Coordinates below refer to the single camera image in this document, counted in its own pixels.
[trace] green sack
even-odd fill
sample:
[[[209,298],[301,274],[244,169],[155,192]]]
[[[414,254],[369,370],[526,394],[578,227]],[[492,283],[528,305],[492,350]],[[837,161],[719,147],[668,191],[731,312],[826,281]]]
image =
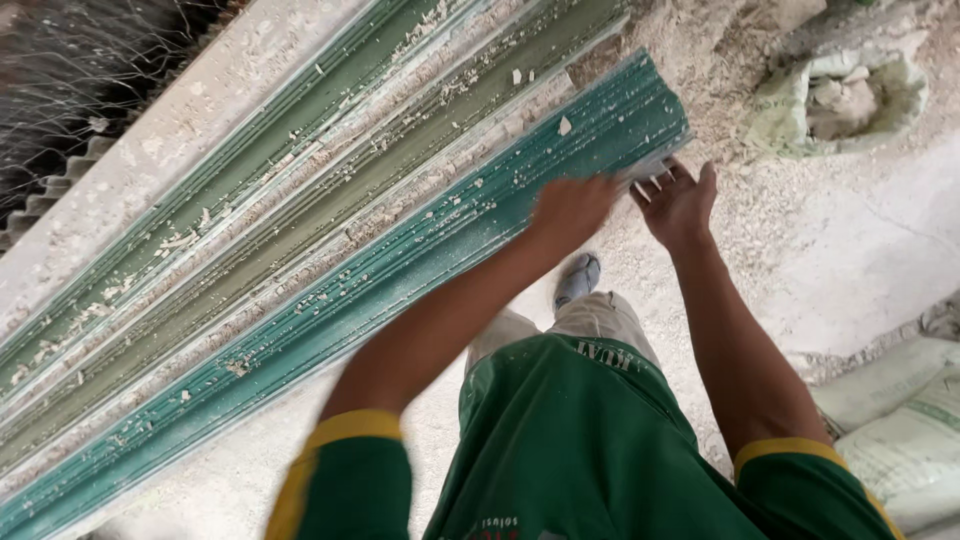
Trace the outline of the green sack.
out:
[[[813,109],[822,106],[819,94],[811,92],[828,94],[825,86],[840,85],[850,85],[844,91],[852,85],[868,87],[874,112],[855,133],[817,138],[808,116],[821,118]],[[757,89],[737,137],[783,158],[863,152],[909,131],[924,112],[927,93],[926,74],[902,52],[841,51],[775,71]]]

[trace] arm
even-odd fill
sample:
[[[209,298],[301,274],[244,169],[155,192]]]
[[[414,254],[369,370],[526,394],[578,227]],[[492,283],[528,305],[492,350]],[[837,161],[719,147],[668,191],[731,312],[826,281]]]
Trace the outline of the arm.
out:
[[[803,437],[831,444],[806,385],[733,286],[708,223],[716,197],[712,163],[694,182],[678,162],[632,194],[650,232],[673,259],[693,354],[731,457],[748,443]]]
[[[320,420],[362,408],[399,414],[517,294],[587,241],[616,196],[606,176],[557,180],[530,227],[401,313],[354,355]]]

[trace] hand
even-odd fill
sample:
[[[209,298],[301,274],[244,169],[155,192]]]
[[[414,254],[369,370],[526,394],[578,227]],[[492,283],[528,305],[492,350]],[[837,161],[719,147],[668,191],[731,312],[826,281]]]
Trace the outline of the hand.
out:
[[[698,183],[679,161],[668,158],[663,164],[670,172],[657,177],[660,187],[650,180],[639,182],[650,196],[649,201],[635,184],[630,186],[630,194],[640,206],[650,233],[671,256],[676,256],[685,249],[712,242],[709,221],[717,196],[717,177],[712,161],[707,161],[700,169]]]
[[[527,234],[559,261],[583,245],[603,225],[616,200],[613,176],[559,178],[540,190]]]

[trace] green corrugated sheet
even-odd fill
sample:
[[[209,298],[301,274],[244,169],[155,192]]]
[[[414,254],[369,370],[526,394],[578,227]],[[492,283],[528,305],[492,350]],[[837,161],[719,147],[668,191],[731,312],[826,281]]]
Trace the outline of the green corrugated sheet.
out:
[[[560,136],[564,115],[573,129]],[[9,500],[0,507],[0,536],[39,538],[69,524],[342,356],[521,231],[550,179],[623,168],[687,130],[676,95],[646,54],[634,55]],[[237,377],[228,369],[234,363],[249,371]],[[180,398],[184,389],[189,401]]]
[[[464,4],[451,3],[451,9]],[[217,215],[258,187],[255,181],[287,154],[302,149],[331,127],[346,93],[372,92],[392,63],[395,49],[437,0],[377,0],[329,46],[318,53],[293,80],[273,96],[244,125],[227,137],[180,183],[164,195],[131,228],[111,244],[69,285],[0,346],[0,399],[12,390],[11,377],[21,363],[33,373],[57,359],[47,355],[36,367],[40,340],[57,343],[69,333],[71,319],[91,303],[104,301],[103,291],[136,274],[138,283],[160,274],[174,257],[155,255],[170,231],[197,228],[201,209]],[[324,69],[321,75],[313,64]],[[291,140],[292,132],[302,133]],[[134,297],[134,286],[125,297]],[[92,327],[96,320],[85,322]],[[32,377],[24,378],[19,385]]]
[[[393,32],[398,36],[397,28],[405,28],[403,25],[408,25],[411,20],[408,12],[425,10],[427,7],[429,4],[422,2],[411,3],[395,15],[402,24],[384,24],[385,34],[388,36]],[[369,201],[491,111],[515,97],[527,85],[514,85],[511,76],[513,69],[520,68],[524,79],[530,71],[541,76],[548,73],[615,21],[621,20],[625,11],[626,6],[620,0],[532,3],[530,9],[506,25],[496,39],[418,95],[416,103],[400,118],[369,134],[371,141],[377,141],[375,151],[371,151],[369,145],[359,145],[353,152],[345,153],[339,158],[340,166],[330,167],[314,182],[317,189],[303,191],[296,200],[288,202],[269,219],[252,227],[222,254],[208,261],[204,272],[175,294],[157,301],[134,324],[119,331],[103,347],[85,357],[83,385],[78,385],[76,378],[64,378],[42,400],[36,400],[29,410],[18,411],[16,417],[0,427],[0,441],[3,442],[0,448],[0,471],[30,455],[82,416],[88,407],[135,381],[166,358],[194,331],[211,321],[215,322],[228,312],[233,303],[257,287],[277,268],[296,259]],[[385,41],[387,36],[380,35],[379,38]],[[337,90],[356,84],[360,80],[357,79],[359,75],[372,76],[382,60],[378,55],[389,50],[377,46],[374,54],[364,47],[357,45],[356,52],[351,55],[358,62],[352,71],[341,73],[341,69],[333,65],[324,69],[327,79],[313,81],[308,78],[308,84],[302,87],[300,103],[275,122],[277,127],[260,134],[257,141],[262,139],[263,147],[251,142],[248,151],[228,162],[225,168],[218,169],[200,193],[183,199],[180,203],[184,206],[177,210],[178,215],[183,219],[191,216],[196,218],[203,204],[212,205],[212,201],[218,197],[232,196],[225,189],[234,189],[255,178],[262,171],[253,167],[257,161],[251,156],[265,160],[268,149],[277,146],[286,148],[292,144],[289,133],[293,130],[293,124],[290,122],[299,122],[298,126],[320,125],[329,114],[331,103],[334,103],[330,94],[342,100],[343,96]],[[306,73],[316,75],[312,66]],[[457,86],[458,81],[463,82],[468,78],[468,73],[475,77],[475,81],[469,84],[469,91],[444,94],[444,88]],[[318,119],[309,120],[313,117],[311,114],[318,114]],[[155,247],[153,244],[144,244],[134,252],[152,254]],[[129,255],[130,258],[139,257],[134,252]],[[126,264],[121,261],[115,267],[121,277],[127,268]],[[101,282],[101,286],[108,284],[109,280]],[[66,319],[62,317],[62,320],[57,320],[49,329],[44,329],[27,342],[33,345],[24,345],[17,349],[16,355],[8,355],[7,358],[16,357],[17,361],[23,361],[23,356],[31,353],[40,338],[54,340],[59,331],[57,327],[62,326]]]

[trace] yellow sleeve trim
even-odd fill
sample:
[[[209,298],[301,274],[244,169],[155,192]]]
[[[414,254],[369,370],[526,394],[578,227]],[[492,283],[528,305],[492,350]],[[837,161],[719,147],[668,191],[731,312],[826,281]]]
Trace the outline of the yellow sleeve trim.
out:
[[[761,457],[769,454],[809,454],[822,457],[823,459],[828,459],[833,463],[843,467],[847,472],[850,471],[850,467],[847,466],[847,462],[843,457],[840,456],[832,447],[825,445],[824,443],[817,442],[810,439],[804,439],[803,437],[786,437],[782,439],[766,439],[762,441],[754,441],[747,446],[740,449],[740,452],[737,453],[736,459],[733,461],[733,483],[737,483],[740,480],[740,471],[743,469],[744,464],[751,459]],[[880,501],[874,497],[874,494],[870,492],[862,483],[860,487],[863,488],[863,492],[867,496],[867,501],[876,508],[877,513],[880,514],[880,517],[883,518],[883,522],[887,524],[887,527],[890,529],[890,532],[894,535],[894,538],[897,540],[906,540],[906,537],[903,536],[903,533],[900,532],[900,529],[894,525],[893,520],[890,519],[890,516],[887,515],[886,510],[883,509],[883,504],[880,504]]]
[[[843,460],[843,457],[840,457],[840,454],[824,443],[804,439],[803,437],[766,439],[754,441],[740,449],[740,452],[736,454],[736,459],[733,461],[733,483],[737,483],[740,480],[740,470],[743,469],[743,465],[747,461],[769,454],[817,455],[823,459],[829,459],[844,469],[850,470],[849,467],[847,467],[847,462]]]
[[[393,412],[375,408],[362,408],[327,418],[313,430],[305,451],[320,448],[341,439],[352,437],[383,437],[400,440],[400,417]]]
[[[317,454],[324,444],[351,437],[385,437],[399,440],[400,418],[393,412],[364,408],[320,422],[306,439],[300,457],[290,466],[287,480],[276,497],[274,512],[267,523],[266,540],[291,540],[300,530],[307,486],[317,469]]]

